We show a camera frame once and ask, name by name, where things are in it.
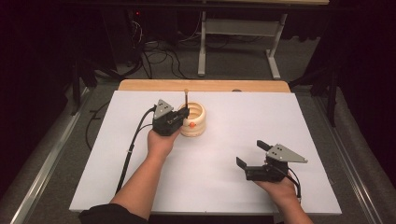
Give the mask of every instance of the gray floor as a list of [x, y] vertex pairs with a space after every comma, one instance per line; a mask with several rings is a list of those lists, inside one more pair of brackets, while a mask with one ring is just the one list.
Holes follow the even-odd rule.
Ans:
[[[224, 39], [210, 39], [207, 50], [206, 79], [271, 79], [270, 70], [264, 59], [263, 46], [268, 40], [249, 42], [252, 37], [236, 37], [224, 48]], [[300, 43], [297, 39], [282, 40], [276, 52], [276, 62], [282, 79], [294, 80], [301, 76], [318, 41]], [[179, 44], [177, 48], [166, 46], [177, 53], [180, 70], [186, 77], [197, 78], [198, 46], [194, 42]], [[171, 52], [152, 49], [147, 52], [151, 62], [153, 78], [177, 78], [177, 59]], [[147, 78], [140, 69], [130, 78]], [[72, 132], [64, 142], [56, 167], [43, 190], [36, 195], [35, 203], [28, 213], [26, 223], [78, 223], [78, 214], [68, 211], [80, 176], [90, 151], [85, 141], [86, 127], [92, 112], [111, 98], [118, 83], [99, 79], [99, 85], [90, 89], [84, 99], [86, 104], [80, 109]], [[336, 128], [332, 128], [324, 117], [324, 98], [311, 97], [309, 87], [293, 90], [298, 98], [306, 123], [311, 132], [326, 169], [329, 181], [340, 203], [341, 216], [313, 216], [316, 223], [396, 223], [396, 192], [381, 170], [368, 148], [354, 119], [350, 116], [342, 93], [337, 95], [335, 111]], [[26, 162], [20, 175], [10, 187], [0, 204], [0, 223], [9, 223], [21, 205], [26, 193], [50, 152], [60, 144], [64, 130], [73, 117], [72, 104], [58, 118], [46, 137]], [[106, 109], [97, 117], [103, 118]], [[95, 119], [87, 131], [89, 143], [94, 143], [102, 119]]]

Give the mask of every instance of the white metal stand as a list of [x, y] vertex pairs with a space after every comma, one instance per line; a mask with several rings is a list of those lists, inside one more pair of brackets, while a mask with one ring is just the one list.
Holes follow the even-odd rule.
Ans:
[[273, 79], [280, 79], [280, 74], [276, 66], [274, 58], [277, 45], [279, 44], [280, 36], [282, 35], [283, 27], [287, 14], [282, 14], [280, 21], [238, 21], [238, 20], [218, 20], [206, 19], [206, 12], [202, 12], [202, 29], [201, 29], [201, 48], [199, 52], [198, 61], [198, 76], [205, 76], [206, 64], [206, 49], [205, 38], [206, 34], [217, 35], [260, 35], [273, 37], [273, 45], [271, 49], [266, 50], [266, 57], [271, 68]]

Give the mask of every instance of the person's right hand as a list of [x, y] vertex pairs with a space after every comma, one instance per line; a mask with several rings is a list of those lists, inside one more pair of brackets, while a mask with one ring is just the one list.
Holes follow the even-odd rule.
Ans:
[[274, 203], [280, 208], [290, 202], [298, 202], [294, 184], [286, 177], [276, 183], [266, 181], [254, 181], [254, 183], [265, 189]]
[[289, 179], [285, 177], [282, 181], [276, 183], [263, 181], [255, 181], [255, 183], [268, 192], [271, 199], [282, 213], [285, 223], [313, 223], [301, 207], [296, 196], [294, 184]]

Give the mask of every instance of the table leg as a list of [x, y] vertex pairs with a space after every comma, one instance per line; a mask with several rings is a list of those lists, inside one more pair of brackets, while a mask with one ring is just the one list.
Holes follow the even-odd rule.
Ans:
[[199, 51], [199, 61], [198, 61], [198, 77], [205, 76], [205, 67], [206, 67], [205, 39], [206, 39], [206, 12], [203, 11], [202, 22], [201, 22], [201, 48]]
[[273, 46], [271, 49], [268, 49], [266, 51], [266, 56], [268, 59], [268, 63], [270, 65], [273, 79], [280, 79], [280, 74], [279, 74], [279, 71], [277, 70], [274, 55], [276, 52], [277, 45], [279, 44], [280, 36], [282, 35], [282, 32], [283, 32], [283, 27], [285, 27], [285, 21], [286, 21], [287, 17], [288, 17], [288, 14], [282, 14], [282, 16], [280, 18], [279, 25], [277, 26], [277, 29], [276, 29], [276, 34], [274, 36]]

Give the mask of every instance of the forearm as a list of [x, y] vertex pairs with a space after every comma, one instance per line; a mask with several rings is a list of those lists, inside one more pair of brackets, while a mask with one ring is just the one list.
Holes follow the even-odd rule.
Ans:
[[278, 206], [286, 224], [311, 224], [313, 223], [297, 200]]
[[163, 160], [147, 157], [111, 203], [117, 203], [129, 212], [149, 219], [163, 163]]

